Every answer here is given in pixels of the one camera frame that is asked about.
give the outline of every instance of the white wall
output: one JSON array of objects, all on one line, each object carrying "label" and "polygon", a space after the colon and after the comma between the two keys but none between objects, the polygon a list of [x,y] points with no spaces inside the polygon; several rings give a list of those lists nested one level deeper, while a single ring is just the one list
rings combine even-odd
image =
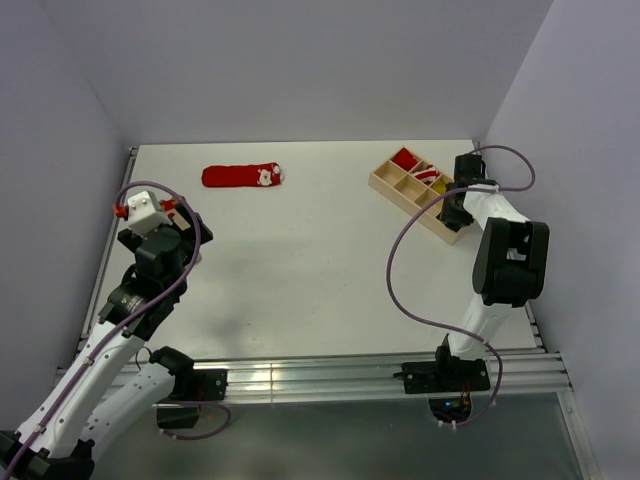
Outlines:
[{"label": "white wall", "polygon": [[[513,197],[551,226],[542,333],[560,349],[607,478],[640,472],[640,2],[556,0],[486,138],[531,157]],[[493,175],[525,169],[489,156]]]},{"label": "white wall", "polygon": [[0,428],[14,428],[73,354],[125,150],[36,0],[0,2],[0,72]]},{"label": "white wall", "polygon": [[129,144],[482,138],[551,0],[42,0]]}]

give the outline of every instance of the white table surface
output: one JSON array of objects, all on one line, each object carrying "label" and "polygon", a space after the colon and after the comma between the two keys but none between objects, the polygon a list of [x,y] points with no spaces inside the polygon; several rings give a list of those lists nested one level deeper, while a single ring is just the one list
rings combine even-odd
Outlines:
[{"label": "white table surface", "polygon": [[[385,286],[389,249],[409,216],[367,184],[369,172],[403,145],[449,174],[454,157],[472,148],[468,140],[142,146],[132,180],[161,182],[186,196],[215,236],[149,346],[169,345],[200,360],[435,351],[445,332],[403,316]],[[264,162],[281,165],[282,185],[201,184],[209,165]],[[414,226],[393,271],[410,310],[460,324],[480,234],[474,226],[449,246]],[[98,310],[132,261],[115,242]],[[535,348],[523,309],[493,343]]]}]

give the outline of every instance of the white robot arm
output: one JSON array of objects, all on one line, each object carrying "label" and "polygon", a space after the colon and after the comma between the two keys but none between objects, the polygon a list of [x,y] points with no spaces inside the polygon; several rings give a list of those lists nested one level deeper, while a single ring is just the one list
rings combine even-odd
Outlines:
[{"label": "white robot arm", "polygon": [[[151,405],[168,397],[221,399],[221,388],[207,388],[208,379],[193,370],[193,360],[164,347],[100,404],[116,375],[186,292],[186,281],[180,279],[197,253],[195,239],[203,244],[213,238],[199,215],[191,212],[192,217],[179,200],[158,202],[151,192],[133,195],[126,207],[114,211],[127,220],[118,240],[135,254],[135,263],[109,295],[87,343],[53,392],[17,431],[0,432],[0,465],[15,467],[13,475],[20,480],[86,480],[111,442]],[[161,294],[162,301],[153,304]],[[142,310],[148,304],[153,305]],[[112,334],[138,310],[141,314],[132,323]],[[103,342],[96,356],[93,351]],[[60,398],[64,400],[53,417],[46,418]]]},{"label": "white robot arm", "polygon": [[[487,185],[486,189],[487,193],[468,192],[464,199],[464,209],[471,214],[483,231],[487,221],[492,218],[505,219],[510,223],[519,223],[523,226],[529,222],[529,219],[520,214],[501,193],[496,192],[494,186]],[[464,314],[461,326],[490,342],[512,311],[511,303],[487,305],[482,294],[475,293]],[[449,347],[453,356],[463,360],[475,360],[486,356],[484,345],[462,333],[456,332],[449,335]]]},{"label": "white robot arm", "polygon": [[529,220],[507,201],[485,178],[479,155],[456,157],[454,179],[447,190],[458,193],[444,199],[439,219],[455,231],[474,221],[483,230],[472,274],[475,293],[460,327],[438,347],[436,360],[405,363],[397,374],[407,394],[466,392],[466,403],[430,400],[436,417],[450,422],[469,417],[471,391],[491,389],[487,344],[514,308],[542,292],[549,244],[548,226]]}]

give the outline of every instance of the sock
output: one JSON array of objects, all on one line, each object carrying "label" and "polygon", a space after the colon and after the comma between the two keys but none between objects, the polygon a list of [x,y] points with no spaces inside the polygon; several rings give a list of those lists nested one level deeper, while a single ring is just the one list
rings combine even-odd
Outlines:
[{"label": "sock", "polygon": [[212,165],[202,171],[202,184],[211,188],[273,187],[284,175],[277,163],[262,165]]}]

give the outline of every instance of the wooden tray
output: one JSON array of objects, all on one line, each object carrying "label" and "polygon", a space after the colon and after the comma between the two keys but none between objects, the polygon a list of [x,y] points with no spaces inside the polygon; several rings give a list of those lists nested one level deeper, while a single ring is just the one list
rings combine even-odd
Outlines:
[{"label": "wooden tray", "polygon": [[[445,191],[445,185],[453,182],[453,179],[440,173],[436,180],[427,186],[411,174],[423,170],[429,165],[433,165],[440,172],[437,165],[427,162],[413,152],[411,155],[418,163],[410,170],[404,170],[393,162],[395,155],[386,160],[369,175],[369,185],[387,197],[409,215],[414,216],[428,202],[436,198]],[[427,210],[418,220],[433,233],[442,238],[445,242],[453,245],[466,228],[461,228],[454,232],[447,228],[444,223],[437,219],[442,210],[442,202],[436,203]]]}]

